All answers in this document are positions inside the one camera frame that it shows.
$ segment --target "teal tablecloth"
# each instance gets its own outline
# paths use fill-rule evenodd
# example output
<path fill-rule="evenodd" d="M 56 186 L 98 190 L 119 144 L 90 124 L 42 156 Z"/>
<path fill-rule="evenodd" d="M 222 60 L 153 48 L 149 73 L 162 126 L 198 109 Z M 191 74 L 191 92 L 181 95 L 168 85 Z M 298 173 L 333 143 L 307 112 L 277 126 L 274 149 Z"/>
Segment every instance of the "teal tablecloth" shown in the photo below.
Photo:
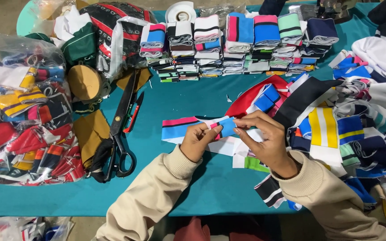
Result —
<path fill-rule="evenodd" d="M 373 36 L 376 25 L 367 18 L 375 3 L 358 3 L 352 9 L 353 19 L 336 25 L 339 42 L 318 61 L 319 69 L 310 73 L 320 79 L 332 79 L 327 64 L 342 49 L 361 38 Z M 260 6 L 248 6 L 258 11 Z M 155 11 L 159 21 L 165 21 L 165 11 Z M 26 20 L 22 15 L 19 22 Z M 27 33 L 19 29 L 18 33 Z M 108 207 L 129 186 L 137 174 L 154 157 L 170 152 L 174 144 L 160 140 L 162 120 L 178 119 L 193 115 L 222 116 L 230 106 L 226 95 L 235 100 L 240 92 L 267 78 L 266 75 L 230 75 L 203 78 L 200 81 L 160 83 L 158 76 L 147 83 L 144 102 L 139 111 L 135 128 L 127 135 L 130 149 L 136 155 L 137 167 L 127 178 L 113 178 L 100 184 L 94 179 L 76 183 L 41 187 L 12 187 L 0 185 L 0 216 L 105 216 Z M 102 102 L 107 119 L 114 116 L 122 90 L 116 88 L 109 99 Z M 250 169 L 233 169 L 232 157 L 206 152 L 203 164 L 196 170 L 191 186 L 184 191 L 170 213 L 171 216 L 208 214 L 271 214 L 293 212 L 282 204 L 278 209 L 268 208 L 253 189 L 267 173 Z"/>

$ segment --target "beige sweater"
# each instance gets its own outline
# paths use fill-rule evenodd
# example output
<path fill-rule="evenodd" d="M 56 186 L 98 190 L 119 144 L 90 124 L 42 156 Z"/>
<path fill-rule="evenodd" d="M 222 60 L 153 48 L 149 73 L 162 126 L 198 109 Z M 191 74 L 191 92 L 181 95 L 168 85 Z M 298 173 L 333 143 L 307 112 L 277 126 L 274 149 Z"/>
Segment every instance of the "beige sweater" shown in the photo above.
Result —
<path fill-rule="evenodd" d="M 327 238 L 386 241 L 386 228 L 379 225 L 377 219 L 364 215 L 363 203 L 354 191 L 301 152 L 290 151 L 290 154 L 302 164 L 300 173 L 289 180 L 272 175 L 287 199 L 312 212 Z M 169 213 L 200 164 L 201 161 L 189 161 L 179 146 L 170 154 L 156 157 L 110 206 L 107 222 L 93 240 L 147 240 L 148 229 Z"/>

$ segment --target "floor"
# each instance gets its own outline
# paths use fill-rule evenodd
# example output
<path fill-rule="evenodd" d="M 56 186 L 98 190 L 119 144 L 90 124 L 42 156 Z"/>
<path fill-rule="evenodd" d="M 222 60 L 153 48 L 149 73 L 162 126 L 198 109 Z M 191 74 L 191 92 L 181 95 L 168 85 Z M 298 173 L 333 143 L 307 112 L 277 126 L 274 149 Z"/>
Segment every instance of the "floor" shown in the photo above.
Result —
<path fill-rule="evenodd" d="M 0 0 L 0 33 L 16 34 L 16 22 L 20 11 L 29 0 Z M 213 6 L 221 3 L 220 0 L 192 0 L 195 7 Z M 133 4 L 138 4 L 152 10 L 165 10 L 176 0 L 132 0 Z M 233 5 L 256 5 L 261 4 L 262 0 L 228 0 L 226 3 Z M 75 226 L 68 238 L 68 241 L 88 241 L 96 233 L 96 230 L 105 222 L 104 217 L 73 217 Z M 323 229 L 315 221 L 310 213 L 302 212 L 295 215 L 280 215 L 282 238 L 283 240 L 325 240 Z"/>

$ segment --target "black scissors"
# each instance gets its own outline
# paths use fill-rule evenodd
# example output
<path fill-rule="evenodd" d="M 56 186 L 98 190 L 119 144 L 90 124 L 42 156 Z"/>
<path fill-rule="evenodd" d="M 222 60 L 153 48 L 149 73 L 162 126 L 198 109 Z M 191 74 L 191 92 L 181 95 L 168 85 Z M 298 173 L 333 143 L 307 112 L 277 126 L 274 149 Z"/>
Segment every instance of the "black scissors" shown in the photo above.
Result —
<path fill-rule="evenodd" d="M 126 123 L 125 118 L 128 116 L 128 111 L 131 104 L 133 103 L 133 91 L 136 82 L 136 71 L 132 73 L 127 82 L 126 88 L 124 89 L 123 95 L 121 96 L 120 103 L 118 104 L 117 110 L 114 115 L 114 119 L 110 126 L 110 138 L 102 140 L 98 146 L 95 155 L 93 157 L 92 167 L 90 168 L 90 175 L 100 183 L 106 183 L 111 179 L 111 174 L 116 171 L 116 176 L 124 178 L 129 176 L 135 168 L 135 160 L 133 156 L 126 151 L 120 140 L 121 130 Z M 116 153 L 117 148 L 120 151 L 120 161 L 116 164 Z M 106 175 L 104 175 L 102 168 L 105 165 L 105 161 L 111 154 L 110 163 Z M 127 171 L 122 170 L 122 165 L 126 161 L 126 157 L 131 159 L 131 165 Z"/>

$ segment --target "roll of tape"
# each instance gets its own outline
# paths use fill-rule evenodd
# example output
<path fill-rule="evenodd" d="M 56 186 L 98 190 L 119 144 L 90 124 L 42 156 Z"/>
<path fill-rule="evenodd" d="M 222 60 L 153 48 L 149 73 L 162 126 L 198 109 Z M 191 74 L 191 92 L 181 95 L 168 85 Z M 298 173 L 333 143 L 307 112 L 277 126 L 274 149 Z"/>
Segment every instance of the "roll of tape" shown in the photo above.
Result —
<path fill-rule="evenodd" d="M 166 22 L 189 21 L 194 23 L 196 11 L 193 8 L 193 2 L 182 1 L 173 4 L 168 8 L 165 14 Z"/>

